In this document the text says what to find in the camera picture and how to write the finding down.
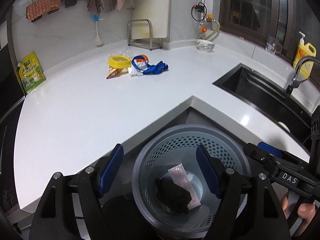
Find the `person's right hand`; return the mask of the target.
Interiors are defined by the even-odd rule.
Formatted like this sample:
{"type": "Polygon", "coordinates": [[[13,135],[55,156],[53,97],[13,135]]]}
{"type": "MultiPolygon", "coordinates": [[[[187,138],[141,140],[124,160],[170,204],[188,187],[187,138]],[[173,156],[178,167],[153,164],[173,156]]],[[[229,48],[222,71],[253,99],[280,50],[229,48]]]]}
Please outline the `person's right hand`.
{"type": "MultiPolygon", "coordinates": [[[[288,207],[287,193],[285,195],[283,195],[280,203],[281,203],[281,207],[282,207],[284,213],[286,213],[286,210],[288,207]]],[[[314,215],[316,214],[316,210],[317,210],[317,208],[316,208],[315,204],[303,203],[300,205],[300,207],[297,211],[297,214],[302,219],[302,223],[300,224],[298,229],[295,231],[294,236],[299,236],[305,231],[305,229],[308,227],[308,225],[312,221],[314,215]]]]}

